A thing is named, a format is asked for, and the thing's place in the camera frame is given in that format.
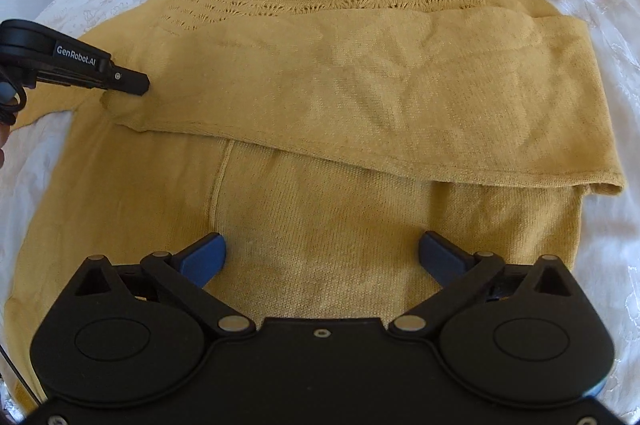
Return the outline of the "mustard yellow knit sweater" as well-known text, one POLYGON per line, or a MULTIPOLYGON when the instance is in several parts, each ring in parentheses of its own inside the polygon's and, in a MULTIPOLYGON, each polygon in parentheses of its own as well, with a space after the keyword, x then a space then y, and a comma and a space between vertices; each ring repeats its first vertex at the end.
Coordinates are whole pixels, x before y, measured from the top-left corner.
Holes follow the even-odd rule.
POLYGON ((588 25, 547 0, 148 0, 84 39, 150 87, 40 85, 18 115, 72 116, 4 306, 27 410, 30 342, 87 256, 216 232, 206 292, 247 318, 390 321, 436 291, 424 232, 574 263, 585 198, 625 186, 588 25))

